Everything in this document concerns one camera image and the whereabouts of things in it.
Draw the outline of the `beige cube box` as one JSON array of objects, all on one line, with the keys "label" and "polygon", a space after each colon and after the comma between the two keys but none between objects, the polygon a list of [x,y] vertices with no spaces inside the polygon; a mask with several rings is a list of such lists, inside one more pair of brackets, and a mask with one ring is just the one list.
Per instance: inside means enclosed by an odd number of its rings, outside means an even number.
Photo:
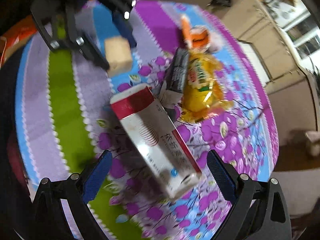
[{"label": "beige cube box", "polygon": [[132,69],[133,59],[127,39],[122,36],[106,38],[104,46],[105,57],[110,66],[107,70],[109,78],[127,73]]}]

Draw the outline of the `red white medicine box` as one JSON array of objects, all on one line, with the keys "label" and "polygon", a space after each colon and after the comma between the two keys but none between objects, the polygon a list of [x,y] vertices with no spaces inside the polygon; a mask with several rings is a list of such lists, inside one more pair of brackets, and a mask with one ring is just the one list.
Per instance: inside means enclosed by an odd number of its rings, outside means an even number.
[{"label": "red white medicine box", "polygon": [[147,84],[112,96],[110,104],[169,199],[181,198],[200,182],[199,165]]}]

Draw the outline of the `yellow snack bag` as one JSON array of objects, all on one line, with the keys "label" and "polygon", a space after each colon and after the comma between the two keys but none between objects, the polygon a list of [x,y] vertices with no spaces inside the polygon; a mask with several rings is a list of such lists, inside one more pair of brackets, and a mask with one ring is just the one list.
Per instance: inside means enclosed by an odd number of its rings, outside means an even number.
[{"label": "yellow snack bag", "polygon": [[225,98],[216,72],[222,63],[213,55],[190,51],[187,79],[181,100],[181,119],[190,124],[214,117],[233,107]]}]

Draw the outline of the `beige kitchen cabinets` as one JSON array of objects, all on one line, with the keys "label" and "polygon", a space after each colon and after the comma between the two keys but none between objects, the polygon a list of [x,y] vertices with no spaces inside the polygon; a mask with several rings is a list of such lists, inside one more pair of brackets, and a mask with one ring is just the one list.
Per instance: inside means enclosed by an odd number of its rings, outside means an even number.
[{"label": "beige kitchen cabinets", "polygon": [[259,0],[231,0],[215,5],[213,13],[237,41],[250,45],[269,80],[265,90],[271,100],[279,134],[319,130],[319,100],[312,74],[298,62],[293,48]]}]

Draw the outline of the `floral purple tablecloth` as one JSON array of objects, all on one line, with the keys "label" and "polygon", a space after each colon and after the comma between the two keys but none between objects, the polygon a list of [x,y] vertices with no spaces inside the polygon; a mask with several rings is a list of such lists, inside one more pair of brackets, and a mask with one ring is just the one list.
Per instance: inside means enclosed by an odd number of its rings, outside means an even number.
[{"label": "floral purple tablecloth", "polygon": [[[172,55],[183,44],[179,22],[204,25],[222,39],[217,79],[233,107],[191,124],[175,107],[174,124],[199,164],[204,180],[171,203],[159,191],[110,107],[110,98],[140,83],[158,93]],[[130,23],[137,41],[132,69],[108,77],[76,52],[51,52],[35,34],[23,50],[17,75],[18,144],[34,186],[44,177],[64,180],[104,150],[112,168],[89,203],[109,239],[210,239],[231,205],[206,165],[216,150],[239,173],[267,181],[279,154],[276,123],[267,94],[235,38],[214,15],[196,5],[138,1]]]}]

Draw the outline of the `orange white wrapper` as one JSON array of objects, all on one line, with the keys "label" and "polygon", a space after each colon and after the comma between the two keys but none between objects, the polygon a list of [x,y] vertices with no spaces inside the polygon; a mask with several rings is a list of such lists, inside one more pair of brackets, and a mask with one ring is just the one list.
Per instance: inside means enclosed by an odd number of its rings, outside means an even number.
[{"label": "orange white wrapper", "polygon": [[180,26],[186,47],[199,53],[216,53],[223,48],[222,37],[204,25],[192,26],[186,14],[180,16]]}]

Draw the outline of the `black small box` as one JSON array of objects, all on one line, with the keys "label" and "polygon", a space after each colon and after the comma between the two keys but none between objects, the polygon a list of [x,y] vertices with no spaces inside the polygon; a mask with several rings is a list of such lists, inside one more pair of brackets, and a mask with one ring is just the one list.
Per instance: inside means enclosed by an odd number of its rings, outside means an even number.
[{"label": "black small box", "polygon": [[177,48],[174,58],[165,72],[159,100],[164,108],[173,109],[181,100],[187,79],[189,51]]}]

